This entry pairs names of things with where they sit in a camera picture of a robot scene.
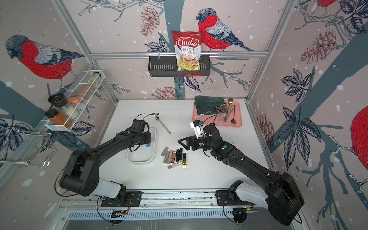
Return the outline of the white rectangular storage box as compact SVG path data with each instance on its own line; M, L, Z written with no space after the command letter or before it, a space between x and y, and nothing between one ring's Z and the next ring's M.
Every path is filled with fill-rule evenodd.
M146 145L142 145L138 150L131 152L130 150L127 151L126 160L130 164L149 164L153 161L155 156L155 149L156 149L156 129L151 128L151 146L146 147Z

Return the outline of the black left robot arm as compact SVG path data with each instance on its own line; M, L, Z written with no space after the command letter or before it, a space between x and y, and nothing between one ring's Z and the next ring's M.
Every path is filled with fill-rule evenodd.
M151 133L122 131L89 151L74 151L61 175L59 186L78 195L89 196L98 188L100 167L117 153L151 143Z

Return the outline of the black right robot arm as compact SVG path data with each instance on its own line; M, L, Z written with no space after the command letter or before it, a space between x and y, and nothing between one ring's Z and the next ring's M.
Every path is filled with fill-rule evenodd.
M180 139L186 150L210 151L219 162L233 167L255 182L266 194L270 214L281 224L289 226L305 204L301 192L290 174L271 171L249 157L237 147L222 139L214 123L203 128L200 136Z

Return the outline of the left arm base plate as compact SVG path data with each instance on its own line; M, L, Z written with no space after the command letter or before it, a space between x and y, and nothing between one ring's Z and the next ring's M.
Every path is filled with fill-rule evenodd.
M139 207L141 202L141 191L123 191L118 194L116 198L102 198L101 207L103 208L115 208L115 207Z

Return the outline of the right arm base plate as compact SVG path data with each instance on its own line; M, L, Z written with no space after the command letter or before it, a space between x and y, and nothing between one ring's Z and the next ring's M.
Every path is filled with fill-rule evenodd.
M234 192L217 190L215 198L218 206L253 206L254 203L241 201Z

